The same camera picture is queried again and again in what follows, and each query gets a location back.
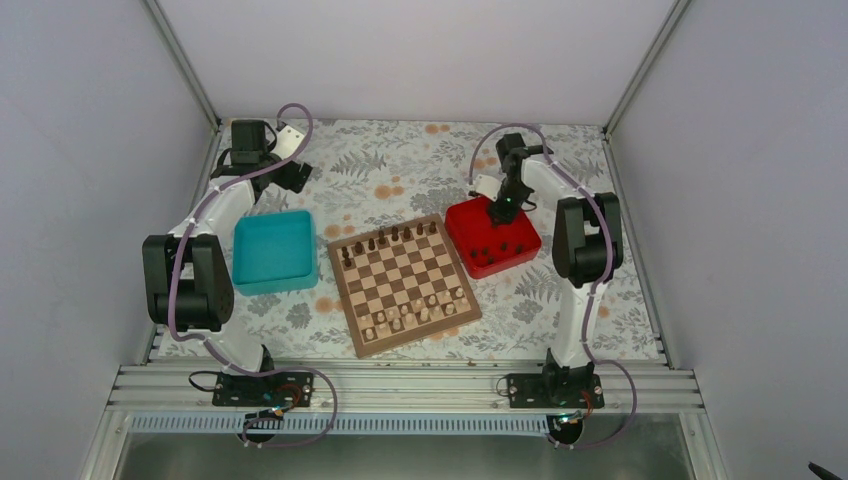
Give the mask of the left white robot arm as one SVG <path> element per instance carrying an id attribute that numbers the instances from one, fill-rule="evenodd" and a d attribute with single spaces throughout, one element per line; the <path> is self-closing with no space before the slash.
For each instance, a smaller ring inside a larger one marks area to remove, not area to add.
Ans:
<path id="1" fill-rule="evenodd" d="M 142 245 L 146 303 L 153 323 L 177 343 L 197 344 L 223 372 L 241 375 L 239 392 L 255 405 L 278 391 L 268 349 L 232 318 L 234 286 L 223 241 L 264 190 L 276 184 L 302 191 L 312 168 L 297 160 L 312 137 L 282 120 L 236 120 L 231 145 L 218 157 L 206 189 L 188 216 Z"/>

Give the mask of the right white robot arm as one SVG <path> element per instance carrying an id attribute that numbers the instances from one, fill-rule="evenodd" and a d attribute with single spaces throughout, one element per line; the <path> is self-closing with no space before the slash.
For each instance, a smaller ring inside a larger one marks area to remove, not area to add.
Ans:
<path id="1" fill-rule="evenodd" d="M 555 205 L 552 262 L 564 281 L 558 331 L 538 374 L 509 377 L 514 408 L 577 407 L 597 399 L 600 382 L 588 336 L 600 299 L 623 260 L 620 204 L 613 193 L 582 186 L 551 157 L 545 144 L 528 146 L 521 134 L 496 143 L 504 175 L 487 209 L 491 223 L 512 223 L 530 195 Z"/>

